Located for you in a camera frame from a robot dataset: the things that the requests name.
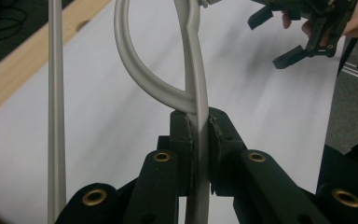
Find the brass insert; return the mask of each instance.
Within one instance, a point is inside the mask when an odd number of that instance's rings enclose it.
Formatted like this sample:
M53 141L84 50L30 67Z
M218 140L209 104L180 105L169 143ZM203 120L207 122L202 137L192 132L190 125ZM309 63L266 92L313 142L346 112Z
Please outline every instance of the brass insert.
M153 158L155 161L168 161L171 158L171 155L166 152L158 152Z
M106 199L106 191L103 189L92 189L83 196L83 204L86 206L94 206Z
M333 189L333 197L349 207L358 207L358 197L344 189Z
M265 156L263 156L260 153L256 153L256 152L249 153L248 157L249 157L249 159L251 159L251 161L263 162L266 160Z

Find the black clamp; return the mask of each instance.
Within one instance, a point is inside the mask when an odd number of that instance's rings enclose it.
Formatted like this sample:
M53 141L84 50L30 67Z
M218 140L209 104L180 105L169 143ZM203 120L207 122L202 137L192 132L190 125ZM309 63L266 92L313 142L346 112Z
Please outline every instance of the black clamp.
M195 194L194 140L186 114L172 112L170 126L136 179L120 189L86 186L56 224L177 224L178 198ZM356 162L327 147L317 192L311 194L270 155L248 149L224 111L210 108L208 126L211 190L234 198L240 224L358 224Z
M337 42L341 38L347 22L357 5L358 0L252 0L265 5L257 11L249 20L251 29L261 25L272 15L272 11L285 11L291 21L301 18L310 20L312 33L307 46L301 46L286 52L276 58L273 63L276 68L283 69L306 57L325 55L333 57L337 51ZM321 45L321 40L328 33L326 45Z

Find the gray cable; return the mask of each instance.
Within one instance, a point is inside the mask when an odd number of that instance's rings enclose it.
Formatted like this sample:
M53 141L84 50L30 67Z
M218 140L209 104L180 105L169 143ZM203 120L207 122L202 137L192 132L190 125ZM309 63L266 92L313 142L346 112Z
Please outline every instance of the gray cable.
M181 91L154 75L138 57L130 37L129 0L117 0L115 7L115 38L121 61L132 79L149 95L163 104L189 114L196 114L193 94Z

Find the white paper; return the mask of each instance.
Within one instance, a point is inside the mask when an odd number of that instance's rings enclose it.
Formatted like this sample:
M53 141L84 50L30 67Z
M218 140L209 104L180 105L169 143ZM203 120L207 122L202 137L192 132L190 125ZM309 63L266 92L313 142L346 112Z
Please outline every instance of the white paper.
M201 10L210 106L227 112L248 148L266 151L301 188L315 191L338 58L275 69L272 60L305 46L307 37L301 22L283 30L280 13L251 31L247 20L261 7L230 0ZM158 136L169 134L172 110L142 92L118 57L113 11L114 3L64 47L68 200L91 183L120 188L133 180ZM141 59L183 89L173 2L132 0L130 11ZM10 223L47 223L47 176L45 65L0 107L0 216ZM232 200L212 197L210 223L224 222L238 223Z

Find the gray rod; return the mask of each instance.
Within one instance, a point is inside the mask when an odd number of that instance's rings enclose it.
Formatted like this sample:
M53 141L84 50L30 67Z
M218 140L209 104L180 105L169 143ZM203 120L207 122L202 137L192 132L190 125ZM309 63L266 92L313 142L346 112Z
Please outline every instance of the gray rod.
M351 63L345 63L344 67L342 68L342 72L358 77L358 68L356 65Z
M48 1L48 224L66 205L62 1Z

